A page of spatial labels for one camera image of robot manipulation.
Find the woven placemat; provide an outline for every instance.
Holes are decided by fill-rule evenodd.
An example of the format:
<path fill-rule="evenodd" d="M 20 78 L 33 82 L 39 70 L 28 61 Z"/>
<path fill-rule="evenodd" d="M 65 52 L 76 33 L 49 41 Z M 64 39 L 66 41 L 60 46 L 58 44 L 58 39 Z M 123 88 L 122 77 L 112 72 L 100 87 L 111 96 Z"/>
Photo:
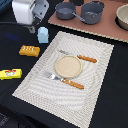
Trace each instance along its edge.
<path fill-rule="evenodd" d="M 80 128 L 88 128 L 113 47 L 110 44 L 60 31 L 13 96 Z M 58 53 L 58 49 L 97 59 L 96 64 L 81 60 L 83 74 L 73 79 L 74 82 L 83 84 L 84 90 L 43 76 L 45 70 L 56 74 L 53 64 L 57 58 L 63 56 Z"/>

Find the plate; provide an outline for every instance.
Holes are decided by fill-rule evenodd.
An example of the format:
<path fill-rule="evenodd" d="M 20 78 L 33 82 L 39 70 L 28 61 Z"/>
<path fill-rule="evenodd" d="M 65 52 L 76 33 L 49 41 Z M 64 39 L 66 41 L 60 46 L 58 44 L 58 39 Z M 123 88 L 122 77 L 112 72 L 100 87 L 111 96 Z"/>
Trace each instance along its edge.
<path fill-rule="evenodd" d="M 82 63 L 77 57 L 66 55 L 56 61 L 55 70 L 63 78 L 73 78 L 81 73 Z"/>

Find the knife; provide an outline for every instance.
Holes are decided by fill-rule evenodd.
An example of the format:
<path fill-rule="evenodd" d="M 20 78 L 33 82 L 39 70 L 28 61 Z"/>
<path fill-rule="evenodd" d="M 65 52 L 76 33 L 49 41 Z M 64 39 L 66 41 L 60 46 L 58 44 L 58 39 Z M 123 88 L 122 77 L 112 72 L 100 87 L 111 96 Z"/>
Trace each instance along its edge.
<path fill-rule="evenodd" d="M 63 54 L 66 54 L 66 55 L 73 55 L 72 53 L 69 53 L 69 52 L 65 52 L 63 50 L 58 50 L 59 52 L 63 53 Z M 86 56 L 82 56 L 82 55 L 76 55 L 79 59 L 82 59 L 82 60 L 86 60 L 86 61 L 90 61 L 90 62 L 93 62 L 93 63 L 96 63 L 97 60 L 96 59 L 93 59 L 93 58 L 90 58 L 90 57 L 86 57 Z"/>

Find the black table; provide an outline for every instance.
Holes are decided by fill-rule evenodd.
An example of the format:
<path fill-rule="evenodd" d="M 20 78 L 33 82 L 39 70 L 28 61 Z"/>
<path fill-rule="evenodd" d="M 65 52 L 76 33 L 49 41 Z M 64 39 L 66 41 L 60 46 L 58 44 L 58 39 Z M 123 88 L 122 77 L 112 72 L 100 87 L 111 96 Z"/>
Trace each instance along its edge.
<path fill-rule="evenodd" d="M 12 96 L 12 93 L 49 45 L 38 43 L 37 30 L 44 26 L 49 30 L 49 42 L 54 39 L 58 31 L 64 31 L 114 45 L 89 128 L 128 128 L 128 44 L 50 25 L 48 19 L 54 13 L 55 5 L 62 0 L 48 0 L 48 2 L 49 10 L 41 24 L 36 27 L 35 34 L 16 25 L 0 25 L 0 70 L 22 69 L 23 71 L 20 79 L 0 80 L 0 105 L 11 111 L 32 117 L 51 128 L 78 128 Z M 16 22 L 12 9 L 0 15 L 0 22 L 3 21 Z M 19 50 L 22 45 L 40 47 L 39 57 L 21 57 Z"/>

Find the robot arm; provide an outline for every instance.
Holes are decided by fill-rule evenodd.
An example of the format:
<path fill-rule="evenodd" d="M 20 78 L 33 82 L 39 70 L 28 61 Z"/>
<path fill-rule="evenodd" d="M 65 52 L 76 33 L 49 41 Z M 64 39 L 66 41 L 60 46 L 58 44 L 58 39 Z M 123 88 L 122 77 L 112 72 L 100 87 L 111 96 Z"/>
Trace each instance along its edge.
<path fill-rule="evenodd" d="M 13 0 L 12 8 L 17 23 L 31 25 L 35 18 L 44 18 L 49 3 L 46 0 Z"/>

